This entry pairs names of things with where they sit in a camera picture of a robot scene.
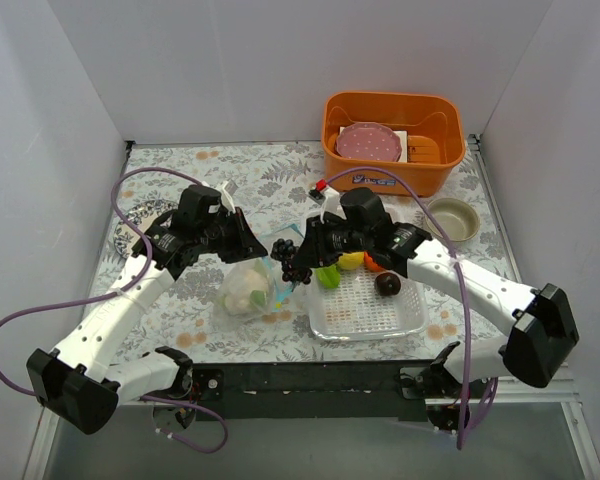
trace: yellow lemon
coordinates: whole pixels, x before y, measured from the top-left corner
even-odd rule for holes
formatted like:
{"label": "yellow lemon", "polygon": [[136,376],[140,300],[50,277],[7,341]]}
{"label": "yellow lemon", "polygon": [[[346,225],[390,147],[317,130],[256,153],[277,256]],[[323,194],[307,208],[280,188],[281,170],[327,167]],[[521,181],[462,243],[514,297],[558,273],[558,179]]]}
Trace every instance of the yellow lemon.
{"label": "yellow lemon", "polygon": [[364,252],[343,253],[338,259],[338,267],[343,270],[355,270],[364,262]]}

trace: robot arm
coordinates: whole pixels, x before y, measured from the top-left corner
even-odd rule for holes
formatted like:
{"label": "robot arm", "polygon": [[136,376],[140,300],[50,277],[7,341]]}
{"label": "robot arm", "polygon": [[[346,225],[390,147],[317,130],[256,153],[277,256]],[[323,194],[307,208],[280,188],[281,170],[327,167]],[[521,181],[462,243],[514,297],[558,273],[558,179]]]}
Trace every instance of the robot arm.
{"label": "robot arm", "polygon": [[175,349],[160,347],[139,360],[110,364],[134,325],[200,255],[216,254],[225,263],[267,255],[225,187],[184,190],[178,209],[145,232],[153,249],[146,275],[132,289],[121,290],[147,260],[146,247],[138,241],[110,288],[118,295],[99,304],[50,353],[38,349],[29,357],[27,370],[43,406],[90,434],[119,404],[153,391],[173,398],[190,391],[192,361]]}
{"label": "robot arm", "polygon": [[[460,262],[473,310],[492,322],[502,335],[475,342],[471,377],[514,375],[545,387],[579,340],[565,293],[547,284],[542,290],[501,278],[467,260],[452,259],[431,235],[408,223],[393,222],[382,201],[368,188],[340,197],[345,218],[334,213],[333,192],[323,185],[311,196],[324,200],[331,212],[309,218],[306,236],[290,259],[294,272],[335,263],[342,253],[368,252],[382,267],[430,285],[460,299],[454,270]],[[430,370],[443,381],[463,380],[464,349],[458,342],[445,348]]]}

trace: pink plate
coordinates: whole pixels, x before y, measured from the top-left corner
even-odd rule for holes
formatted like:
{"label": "pink plate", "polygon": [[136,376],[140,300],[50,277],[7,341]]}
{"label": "pink plate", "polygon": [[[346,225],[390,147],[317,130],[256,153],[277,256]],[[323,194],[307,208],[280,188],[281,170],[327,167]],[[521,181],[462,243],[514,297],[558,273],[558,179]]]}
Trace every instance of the pink plate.
{"label": "pink plate", "polygon": [[336,140],[338,155],[355,160],[397,162],[402,154],[400,138],[379,123],[354,123],[342,130]]}

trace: orange plastic bin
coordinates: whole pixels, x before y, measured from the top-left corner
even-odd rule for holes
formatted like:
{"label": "orange plastic bin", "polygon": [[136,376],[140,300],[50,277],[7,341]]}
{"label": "orange plastic bin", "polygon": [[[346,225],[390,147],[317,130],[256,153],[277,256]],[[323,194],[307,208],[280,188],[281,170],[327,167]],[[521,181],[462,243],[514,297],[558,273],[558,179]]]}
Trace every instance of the orange plastic bin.
{"label": "orange plastic bin", "polygon": [[[336,152],[340,127],[377,122],[406,130],[408,161],[378,162],[343,158]],[[322,147],[327,178],[353,167],[373,166],[405,180],[423,197],[436,193],[465,153],[462,122],[456,107],[441,97],[407,93],[340,92],[324,109]],[[350,173],[334,181],[336,190],[369,187],[377,193],[408,195],[395,179],[373,171]]]}

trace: white container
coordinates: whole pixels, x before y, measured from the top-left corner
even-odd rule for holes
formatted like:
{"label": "white container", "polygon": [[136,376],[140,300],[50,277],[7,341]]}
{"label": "white container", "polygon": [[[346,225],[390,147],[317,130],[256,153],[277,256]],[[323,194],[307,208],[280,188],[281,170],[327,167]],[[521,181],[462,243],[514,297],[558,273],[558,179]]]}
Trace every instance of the white container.
{"label": "white container", "polygon": [[[385,205],[393,221],[402,221],[398,210]],[[306,219],[319,215],[309,212]],[[379,340],[403,337],[422,331],[429,323],[429,313],[422,285],[400,277],[398,295],[381,297],[375,291],[378,273],[364,266],[340,271],[340,286],[327,289],[315,275],[307,289],[307,309],[313,333],[323,340]]]}

